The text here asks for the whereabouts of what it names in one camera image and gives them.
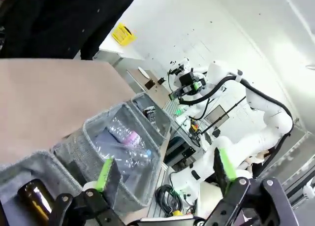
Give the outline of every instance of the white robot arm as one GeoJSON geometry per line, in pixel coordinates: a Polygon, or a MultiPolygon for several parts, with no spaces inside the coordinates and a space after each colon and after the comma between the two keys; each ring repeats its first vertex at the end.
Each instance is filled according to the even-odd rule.
{"type": "Polygon", "coordinates": [[[222,84],[228,80],[236,80],[246,87],[246,99],[248,104],[253,109],[261,110],[264,113],[264,122],[266,127],[257,133],[251,133],[243,137],[239,142],[233,144],[227,137],[221,136],[214,140],[213,144],[208,148],[203,157],[193,165],[184,170],[172,175],[172,182],[174,189],[187,197],[190,203],[198,197],[198,189],[200,182],[214,173],[214,150],[215,148],[224,148],[230,162],[235,169],[248,157],[255,156],[259,152],[269,150],[274,147],[280,138],[283,140],[293,128],[293,120],[288,109],[280,102],[266,96],[254,87],[252,87],[245,79],[242,79],[241,72],[235,75],[231,72],[222,70],[220,72],[219,66],[213,66],[217,72],[211,77],[212,83],[208,86],[212,90],[194,101],[181,101],[183,104],[195,104],[203,102],[204,100],[213,97],[213,95],[220,89],[222,84]]]}
{"type": "MultiPolygon", "coordinates": [[[[182,87],[182,83],[180,82],[179,78],[189,72],[191,72],[191,66],[189,64],[189,60],[188,58],[185,58],[183,62],[179,63],[179,66],[183,65],[183,71],[178,73],[175,77],[174,80],[174,86],[180,88],[182,87]]],[[[187,99],[187,100],[196,100],[198,98],[203,97],[204,95],[206,95],[207,93],[209,93],[217,84],[218,82],[220,82],[224,77],[229,75],[229,71],[227,69],[224,69],[221,65],[220,62],[213,62],[211,63],[209,66],[202,66],[202,67],[197,67],[193,69],[193,73],[194,75],[198,76],[198,77],[202,77],[205,79],[206,81],[206,85],[204,87],[204,89],[202,89],[199,93],[189,96],[189,95],[185,95],[183,96],[183,98],[187,99]]],[[[215,94],[213,94],[211,96],[211,99],[216,99],[218,97],[220,97],[222,95],[222,93],[225,91],[226,87],[225,85],[222,85],[220,87],[220,89],[215,92],[215,94]]],[[[176,118],[176,121],[178,124],[182,124],[183,122],[185,122],[186,124],[186,128],[187,131],[190,128],[190,120],[186,120],[187,117],[197,117],[199,118],[206,105],[207,105],[207,100],[204,100],[194,106],[189,107],[183,114],[181,114],[180,116],[178,116],[176,118]]],[[[206,110],[205,114],[208,114],[210,111],[211,107],[209,106],[208,109],[206,110]]]]}

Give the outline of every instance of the bottle label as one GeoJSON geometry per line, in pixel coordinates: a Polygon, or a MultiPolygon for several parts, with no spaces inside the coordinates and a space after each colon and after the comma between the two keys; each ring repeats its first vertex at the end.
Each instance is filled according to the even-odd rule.
{"type": "Polygon", "coordinates": [[[123,141],[123,144],[125,145],[131,145],[131,146],[137,146],[140,142],[140,136],[135,132],[133,131],[129,137],[127,137],[124,141],[123,141]]]}

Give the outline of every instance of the table surface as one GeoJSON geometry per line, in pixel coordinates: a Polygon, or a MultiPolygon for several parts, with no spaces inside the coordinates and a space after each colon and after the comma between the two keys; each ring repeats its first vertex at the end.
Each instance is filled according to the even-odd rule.
{"type": "Polygon", "coordinates": [[[145,70],[150,79],[155,82],[155,85],[151,89],[147,89],[145,84],[150,80],[143,76],[143,74],[138,69],[127,69],[127,72],[131,77],[145,90],[149,96],[157,103],[160,108],[164,108],[169,101],[168,90],[163,86],[158,84],[158,79],[150,70],[145,70]]]}
{"type": "Polygon", "coordinates": [[[120,45],[111,34],[99,46],[99,50],[116,53],[121,58],[129,58],[134,60],[145,60],[133,47],[132,44],[122,46],[120,45]]]}
{"type": "Polygon", "coordinates": [[[1,164],[51,148],[87,118],[135,95],[104,62],[2,59],[0,67],[1,164]]]}

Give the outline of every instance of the fabric storage bin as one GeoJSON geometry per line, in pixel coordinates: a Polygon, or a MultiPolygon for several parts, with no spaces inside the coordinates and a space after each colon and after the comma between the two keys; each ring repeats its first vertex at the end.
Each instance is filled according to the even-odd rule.
{"type": "Polygon", "coordinates": [[[146,148],[150,149],[154,157],[151,167],[141,175],[140,182],[133,192],[125,186],[122,179],[120,180],[114,210],[123,215],[149,205],[154,194],[161,163],[159,148],[126,103],[114,106],[108,111],[86,120],[81,129],[58,143],[53,148],[53,152],[70,173],[72,172],[71,165],[75,163],[86,181],[97,180],[104,161],[96,151],[92,139],[104,131],[114,117],[119,117],[129,128],[141,135],[146,148]]]}
{"type": "Polygon", "coordinates": [[[0,171],[0,198],[10,225],[35,226],[17,196],[17,191],[27,182],[40,179],[53,198],[70,193],[77,196],[82,187],[57,158],[48,151],[35,152],[0,171]]]}
{"type": "Polygon", "coordinates": [[[170,117],[149,97],[146,92],[137,94],[133,99],[131,99],[131,101],[128,102],[128,105],[137,115],[137,118],[146,128],[154,142],[158,146],[161,146],[171,128],[170,117]],[[156,109],[156,124],[158,129],[154,127],[143,114],[143,109],[149,106],[154,106],[156,109]]]}

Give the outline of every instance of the yellow object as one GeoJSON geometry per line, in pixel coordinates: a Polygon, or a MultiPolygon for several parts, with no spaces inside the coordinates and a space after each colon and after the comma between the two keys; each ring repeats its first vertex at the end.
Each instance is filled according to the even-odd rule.
{"type": "Polygon", "coordinates": [[[120,45],[129,45],[136,39],[131,31],[122,23],[119,23],[114,29],[112,36],[120,45]]]}
{"type": "Polygon", "coordinates": [[[180,216],[183,215],[179,210],[173,212],[173,216],[180,216]]]}
{"type": "Polygon", "coordinates": [[[198,127],[196,127],[195,125],[191,125],[192,129],[194,129],[195,131],[198,130],[198,127]]]}

